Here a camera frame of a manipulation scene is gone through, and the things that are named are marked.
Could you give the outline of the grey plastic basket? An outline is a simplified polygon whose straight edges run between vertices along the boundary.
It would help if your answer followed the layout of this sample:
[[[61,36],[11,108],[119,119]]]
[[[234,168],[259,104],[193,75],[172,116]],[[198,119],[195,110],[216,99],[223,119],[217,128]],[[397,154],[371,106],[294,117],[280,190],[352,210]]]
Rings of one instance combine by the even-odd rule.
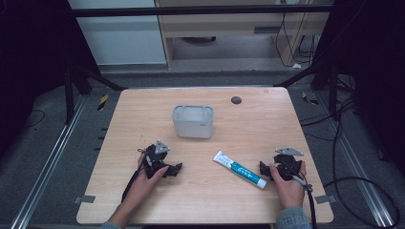
[[[209,106],[178,105],[172,120],[180,137],[210,138],[213,134],[214,110]]]

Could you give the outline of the yellow and black tape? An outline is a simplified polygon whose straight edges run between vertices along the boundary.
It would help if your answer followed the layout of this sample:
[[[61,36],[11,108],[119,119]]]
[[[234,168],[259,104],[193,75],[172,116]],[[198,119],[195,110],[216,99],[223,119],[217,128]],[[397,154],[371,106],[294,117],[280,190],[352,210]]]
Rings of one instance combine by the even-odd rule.
[[[318,105],[318,99],[314,92],[302,92],[302,97],[305,101],[307,101],[311,105]]]
[[[106,102],[107,102],[107,100],[108,100],[108,97],[109,97],[108,94],[104,94],[104,95],[100,98],[100,101],[99,101],[98,106],[97,106],[97,110],[98,110],[98,111],[102,111],[102,110],[103,110],[103,108],[104,108],[104,106],[105,106],[105,104],[106,104]]]

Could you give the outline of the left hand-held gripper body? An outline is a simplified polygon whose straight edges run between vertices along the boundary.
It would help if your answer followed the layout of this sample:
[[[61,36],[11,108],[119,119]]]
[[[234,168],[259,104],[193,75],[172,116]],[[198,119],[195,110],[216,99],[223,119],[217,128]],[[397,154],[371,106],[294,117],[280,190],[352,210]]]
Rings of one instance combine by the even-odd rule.
[[[144,154],[142,166],[148,178],[151,178],[160,168],[166,166],[163,160],[169,151],[170,148],[160,140],[141,151]]]

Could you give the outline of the person's left hand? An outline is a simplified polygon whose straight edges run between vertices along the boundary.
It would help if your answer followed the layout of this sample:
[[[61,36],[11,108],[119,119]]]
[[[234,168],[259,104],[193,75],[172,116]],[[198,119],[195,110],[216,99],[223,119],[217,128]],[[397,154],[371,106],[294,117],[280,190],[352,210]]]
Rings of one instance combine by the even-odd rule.
[[[133,207],[139,206],[153,191],[167,169],[167,166],[160,168],[151,178],[147,176],[144,169],[139,169],[138,175],[127,193],[125,202]]]

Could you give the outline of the grey tape strip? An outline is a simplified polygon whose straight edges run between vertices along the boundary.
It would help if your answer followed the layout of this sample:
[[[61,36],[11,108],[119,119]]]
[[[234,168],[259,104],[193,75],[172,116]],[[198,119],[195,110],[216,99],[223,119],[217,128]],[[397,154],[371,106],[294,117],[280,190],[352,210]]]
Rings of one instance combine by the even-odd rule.
[[[318,204],[321,204],[321,203],[333,203],[333,202],[336,202],[337,201],[337,199],[336,199],[336,197],[334,196],[334,195],[331,195],[331,196],[328,196],[328,195],[323,195],[323,196],[317,196],[316,198],[315,198],[315,201],[318,203]]]
[[[75,203],[75,204],[80,204],[80,203],[82,203],[82,202],[85,202],[85,203],[93,203],[93,202],[95,201],[95,199],[96,199],[95,196],[87,196],[87,195],[84,195],[84,196],[81,196],[81,197],[75,197],[74,203]]]

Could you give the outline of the black curtain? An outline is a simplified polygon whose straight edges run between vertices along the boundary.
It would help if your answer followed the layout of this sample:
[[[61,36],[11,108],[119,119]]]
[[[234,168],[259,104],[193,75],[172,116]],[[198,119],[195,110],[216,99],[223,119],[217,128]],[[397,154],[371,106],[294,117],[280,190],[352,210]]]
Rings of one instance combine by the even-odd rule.
[[[315,58],[355,79],[357,105],[405,176],[405,0],[334,0]]]
[[[70,8],[68,0],[0,0],[0,161],[35,99],[62,86],[70,64],[99,72],[77,20],[54,15]]]

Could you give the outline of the white and teal toothpaste tube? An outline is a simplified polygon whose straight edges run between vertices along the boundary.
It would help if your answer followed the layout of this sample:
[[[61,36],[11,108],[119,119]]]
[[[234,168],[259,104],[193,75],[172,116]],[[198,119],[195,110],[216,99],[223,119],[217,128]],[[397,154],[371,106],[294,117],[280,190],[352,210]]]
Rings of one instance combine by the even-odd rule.
[[[255,186],[261,189],[264,189],[266,187],[266,181],[264,179],[251,172],[249,169],[247,169],[245,166],[241,165],[237,161],[231,159],[224,152],[219,151],[216,155],[214,155],[213,160],[224,166],[234,174],[238,175],[239,177],[242,177],[243,179],[254,184]]]

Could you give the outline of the black metal stand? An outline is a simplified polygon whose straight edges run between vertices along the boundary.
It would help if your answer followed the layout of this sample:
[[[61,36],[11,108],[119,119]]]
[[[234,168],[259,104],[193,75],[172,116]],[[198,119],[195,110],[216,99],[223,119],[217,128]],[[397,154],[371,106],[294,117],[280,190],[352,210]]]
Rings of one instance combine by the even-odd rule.
[[[77,88],[80,94],[90,94],[92,87],[87,78],[90,77],[95,81],[107,86],[114,91],[123,91],[125,87],[103,77],[100,73],[96,73],[90,69],[79,65],[69,66],[64,73],[65,101],[66,101],[66,124],[69,124],[75,114],[74,91]]]
[[[281,83],[275,84],[275,87],[287,88],[293,83],[298,82],[304,77],[313,74],[310,86],[315,90],[321,90],[326,85],[329,85],[329,112],[332,117],[337,120],[337,65],[334,63],[328,63],[327,61],[318,61],[311,66],[302,70],[290,79],[287,79]]]

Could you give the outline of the light wooden desk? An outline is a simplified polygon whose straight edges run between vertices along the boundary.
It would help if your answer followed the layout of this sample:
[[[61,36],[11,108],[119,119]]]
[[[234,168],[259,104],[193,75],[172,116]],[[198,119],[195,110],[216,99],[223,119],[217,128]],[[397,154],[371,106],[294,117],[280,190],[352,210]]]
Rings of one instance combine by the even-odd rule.
[[[158,7],[321,5],[333,0],[154,0]],[[270,35],[285,65],[295,62],[301,39],[320,35],[329,19],[326,12],[162,15],[162,37]]]

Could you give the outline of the person's right hand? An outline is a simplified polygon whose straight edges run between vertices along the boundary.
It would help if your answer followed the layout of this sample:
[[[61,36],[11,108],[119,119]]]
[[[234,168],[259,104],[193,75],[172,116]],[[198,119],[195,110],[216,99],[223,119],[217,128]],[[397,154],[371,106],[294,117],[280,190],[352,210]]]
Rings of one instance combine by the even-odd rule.
[[[271,164],[269,171],[274,179],[275,187],[282,206],[287,208],[303,207],[305,188],[296,180],[285,181],[281,178],[277,167]]]

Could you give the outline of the aluminium floor rail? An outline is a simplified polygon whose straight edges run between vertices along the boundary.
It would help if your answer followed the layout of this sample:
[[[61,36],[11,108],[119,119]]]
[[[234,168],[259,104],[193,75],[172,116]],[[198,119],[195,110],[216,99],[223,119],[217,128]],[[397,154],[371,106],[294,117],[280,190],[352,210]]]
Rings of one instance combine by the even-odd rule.
[[[332,185],[335,188],[335,192],[340,196],[338,183],[345,180],[351,180],[357,182],[362,195],[368,204],[370,211],[376,222],[376,229],[396,229],[396,225],[400,220],[400,214],[397,212],[397,207],[392,197],[377,183],[370,180],[368,174],[361,165],[359,159],[355,155],[355,152],[349,143],[348,138],[343,132],[340,117],[345,106],[352,104],[351,100],[344,101],[342,106],[337,109],[338,119],[335,120],[329,112],[329,102],[327,97],[319,92],[315,93],[320,106],[325,110],[328,116],[328,121],[331,127],[335,130],[335,137],[333,139],[332,146]],[[340,152],[345,157],[348,166],[352,171],[352,177],[337,178],[335,173],[335,156],[336,146],[339,146]]]
[[[74,114],[72,115],[70,121],[64,125],[53,149],[48,156],[42,170],[37,177],[31,191],[29,192],[24,204],[18,211],[14,220],[11,223],[10,229],[26,229],[32,214],[35,211],[39,200],[42,198],[45,189],[53,175],[53,171],[63,155],[65,147],[75,129],[76,123],[79,120],[83,107],[88,100],[87,95],[80,95],[77,100],[77,104],[74,106]]]

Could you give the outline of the white cabinet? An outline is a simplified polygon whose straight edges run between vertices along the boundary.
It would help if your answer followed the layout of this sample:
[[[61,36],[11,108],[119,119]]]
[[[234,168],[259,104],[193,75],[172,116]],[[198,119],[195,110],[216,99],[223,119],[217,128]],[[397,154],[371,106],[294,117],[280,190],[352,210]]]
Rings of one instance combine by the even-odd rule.
[[[154,0],[68,0],[73,10],[154,8]],[[165,64],[157,16],[83,17],[77,22],[98,66]]]

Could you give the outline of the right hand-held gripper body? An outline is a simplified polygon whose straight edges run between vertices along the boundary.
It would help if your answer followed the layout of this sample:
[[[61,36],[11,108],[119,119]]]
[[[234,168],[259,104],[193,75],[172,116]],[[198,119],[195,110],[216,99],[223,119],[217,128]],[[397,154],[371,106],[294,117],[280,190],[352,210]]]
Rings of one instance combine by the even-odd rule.
[[[276,149],[277,155],[274,162],[277,164],[277,170],[283,180],[292,180],[294,176],[299,176],[302,160],[296,160],[297,156],[304,154],[291,148]]]

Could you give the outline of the black horizontal bar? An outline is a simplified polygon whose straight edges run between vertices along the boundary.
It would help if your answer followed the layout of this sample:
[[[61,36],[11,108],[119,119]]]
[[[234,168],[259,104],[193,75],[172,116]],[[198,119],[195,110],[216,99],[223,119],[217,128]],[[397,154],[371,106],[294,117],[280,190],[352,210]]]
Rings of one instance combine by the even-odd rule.
[[[334,4],[321,5],[247,5],[247,6],[197,6],[127,9],[70,10],[74,17],[108,16],[152,16],[152,15],[198,15],[234,13],[285,13],[285,12],[329,12]]]

